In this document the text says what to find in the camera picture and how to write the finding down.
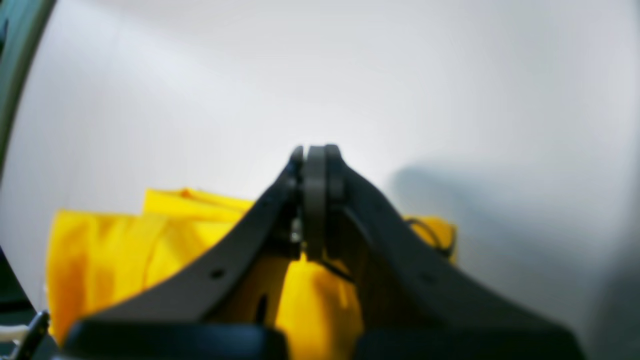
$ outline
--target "yellow fabric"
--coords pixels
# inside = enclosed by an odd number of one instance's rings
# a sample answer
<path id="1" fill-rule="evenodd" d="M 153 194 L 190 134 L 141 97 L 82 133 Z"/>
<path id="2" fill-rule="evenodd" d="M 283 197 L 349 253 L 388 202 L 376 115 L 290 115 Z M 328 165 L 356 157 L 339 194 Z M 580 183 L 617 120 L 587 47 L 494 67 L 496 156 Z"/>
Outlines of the yellow fabric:
<path id="1" fill-rule="evenodd" d="M 74 322 L 171 277 L 220 241 L 253 202 L 185 189 L 149 190 L 140 216 L 60 211 L 47 260 L 51 333 L 63 343 Z M 428 224 L 447 247 L 455 228 Z M 434 239 L 413 227 L 427 243 Z M 275 327 L 292 359 L 351 358 L 362 333 L 355 287 L 304 258 L 289 265 Z"/>

